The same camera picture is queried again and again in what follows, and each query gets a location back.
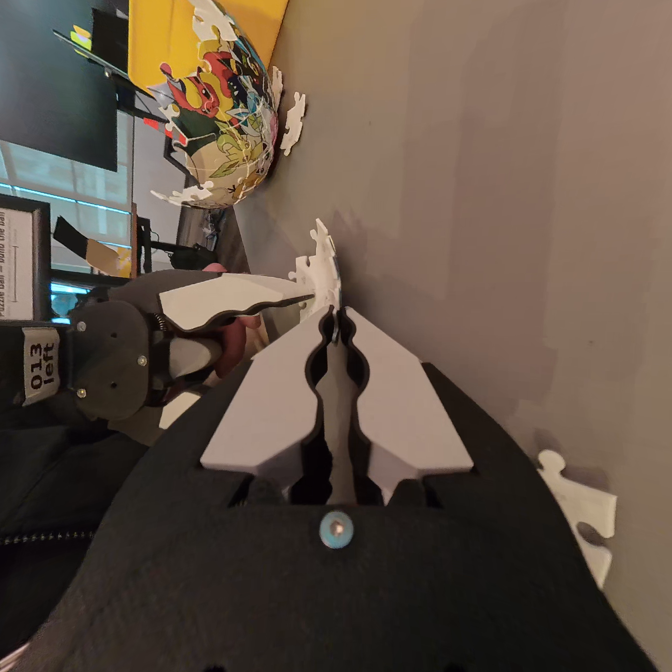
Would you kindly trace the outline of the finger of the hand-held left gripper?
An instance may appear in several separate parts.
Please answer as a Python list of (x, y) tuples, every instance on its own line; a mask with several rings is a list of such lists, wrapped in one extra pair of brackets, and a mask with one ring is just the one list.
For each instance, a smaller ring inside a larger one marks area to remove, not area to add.
[(158, 295), (164, 317), (191, 333), (221, 325), (238, 316), (256, 315), (266, 307), (286, 307), (315, 297), (311, 287), (266, 275), (223, 273)]
[(181, 391), (178, 393), (163, 407), (158, 423), (159, 429), (168, 429), (203, 396), (204, 391)]

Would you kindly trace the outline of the framed black and white sign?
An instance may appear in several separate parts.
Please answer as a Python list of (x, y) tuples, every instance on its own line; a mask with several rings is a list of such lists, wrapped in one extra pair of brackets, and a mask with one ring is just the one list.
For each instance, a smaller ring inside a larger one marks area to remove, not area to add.
[(50, 205), (1, 196), (1, 320), (49, 321)]

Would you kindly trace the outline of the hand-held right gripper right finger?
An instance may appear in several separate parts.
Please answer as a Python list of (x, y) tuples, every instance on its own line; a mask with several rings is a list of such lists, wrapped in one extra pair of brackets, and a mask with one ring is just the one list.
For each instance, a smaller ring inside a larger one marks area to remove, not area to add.
[(469, 473), (475, 466), (421, 360), (352, 307), (341, 311), (348, 373), (353, 471), (389, 503), (403, 481)]

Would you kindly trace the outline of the person's left hand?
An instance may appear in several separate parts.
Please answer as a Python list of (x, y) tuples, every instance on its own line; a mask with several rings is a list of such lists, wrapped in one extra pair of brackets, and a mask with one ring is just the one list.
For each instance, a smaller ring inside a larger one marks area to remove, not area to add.
[(222, 349), (220, 357), (214, 362), (214, 374), (224, 380), (238, 366), (245, 354), (247, 330), (258, 330), (261, 316), (239, 316), (231, 323), (206, 332), (206, 337), (216, 340)]

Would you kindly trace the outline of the colourful puzzle ball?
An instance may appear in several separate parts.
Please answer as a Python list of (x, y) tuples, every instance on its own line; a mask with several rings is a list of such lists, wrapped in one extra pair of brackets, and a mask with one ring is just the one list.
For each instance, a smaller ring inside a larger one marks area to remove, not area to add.
[(184, 158), (195, 182), (170, 195), (152, 194), (175, 206), (234, 206), (266, 178), (278, 137), (281, 72), (270, 74), (236, 28), (198, 48), (196, 74), (165, 82), (155, 99), (166, 118), (165, 136)]

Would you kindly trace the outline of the white-backed puzzle piece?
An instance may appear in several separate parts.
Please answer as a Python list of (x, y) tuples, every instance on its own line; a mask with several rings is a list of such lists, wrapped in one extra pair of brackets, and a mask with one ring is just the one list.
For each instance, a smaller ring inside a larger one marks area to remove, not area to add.
[(566, 462), (551, 449), (540, 451), (537, 458), (538, 474), (562, 510), (597, 586), (603, 589), (611, 568), (612, 553), (607, 547), (586, 540), (579, 525), (589, 526), (600, 539), (613, 538), (617, 496), (564, 477)]
[(315, 254), (309, 256), (310, 267), (315, 272), (337, 280), (340, 276), (337, 252), (331, 235), (320, 218), (315, 220), (315, 228), (310, 231), (311, 238), (315, 241)]
[(315, 297), (313, 312), (317, 313), (324, 308), (330, 308), (336, 316), (341, 308), (342, 283), (340, 274), (336, 276), (322, 275), (315, 281)]
[(288, 273), (288, 279), (297, 285), (302, 294), (315, 295), (319, 285), (319, 271), (317, 256), (297, 257), (295, 270)]
[(283, 156), (289, 156), (293, 147), (299, 141), (304, 118), (307, 111), (307, 98), (304, 93), (294, 93), (294, 105), (287, 111), (285, 130), (280, 143), (280, 151)]

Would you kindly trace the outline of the yellow plastic bin stack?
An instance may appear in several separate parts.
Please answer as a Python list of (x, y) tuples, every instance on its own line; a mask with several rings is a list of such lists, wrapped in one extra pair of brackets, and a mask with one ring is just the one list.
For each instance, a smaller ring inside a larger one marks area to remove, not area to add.
[(130, 1), (128, 75), (141, 91), (159, 99), (172, 76), (196, 74), (205, 40), (232, 37), (236, 28), (269, 67), (289, 1)]

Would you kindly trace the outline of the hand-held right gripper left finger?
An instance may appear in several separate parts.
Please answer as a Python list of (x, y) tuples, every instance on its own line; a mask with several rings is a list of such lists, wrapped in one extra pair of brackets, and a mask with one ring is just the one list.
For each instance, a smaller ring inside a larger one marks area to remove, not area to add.
[(201, 459), (211, 470), (269, 480), (293, 503), (326, 503), (333, 458), (323, 400), (334, 307), (319, 308), (252, 360)]

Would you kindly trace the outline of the large black screen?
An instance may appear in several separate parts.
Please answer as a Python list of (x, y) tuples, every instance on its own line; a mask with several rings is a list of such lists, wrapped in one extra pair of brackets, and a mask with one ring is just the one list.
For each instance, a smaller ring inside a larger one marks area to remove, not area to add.
[(1, 140), (117, 171), (116, 90), (104, 70), (57, 38), (90, 29), (93, 9), (127, 1), (1, 2)]

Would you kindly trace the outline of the tan and black card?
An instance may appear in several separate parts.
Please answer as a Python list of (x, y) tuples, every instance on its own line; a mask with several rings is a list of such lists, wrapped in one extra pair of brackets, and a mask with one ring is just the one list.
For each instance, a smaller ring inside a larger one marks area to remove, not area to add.
[(56, 219), (53, 239), (90, 267), (110, 277), (132, 277), (132, 250), (126, 247), (110, 247), (98, 240), (86, 237), (65, 218)]

